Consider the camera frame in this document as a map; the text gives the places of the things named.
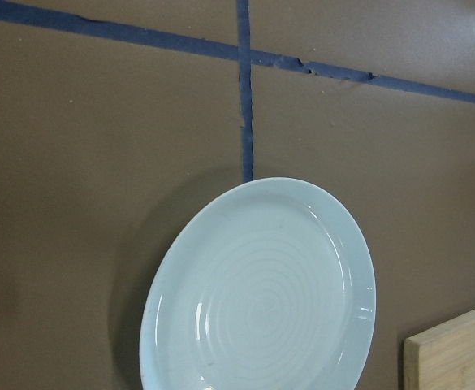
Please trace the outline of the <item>bamboo cutting board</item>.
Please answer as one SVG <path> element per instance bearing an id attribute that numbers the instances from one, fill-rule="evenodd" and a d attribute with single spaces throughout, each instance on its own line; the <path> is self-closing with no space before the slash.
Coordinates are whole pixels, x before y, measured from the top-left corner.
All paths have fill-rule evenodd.
<path id="1" fill-rule="evenodd" d="M 475 389 L 475 310 L 404 340 L 405 389 Z"/>

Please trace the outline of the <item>light blue plate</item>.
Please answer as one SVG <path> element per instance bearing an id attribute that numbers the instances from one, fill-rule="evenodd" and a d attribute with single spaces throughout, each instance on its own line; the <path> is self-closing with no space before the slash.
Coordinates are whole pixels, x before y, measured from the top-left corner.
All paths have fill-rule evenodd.
<path id="1" fill-rule="evenodd" d="M 373 263 L 344 205 L 314 184 L 254 180 L 167 250 L 140 326 L 145 389 L 354 389 L 376 317 Z"/>

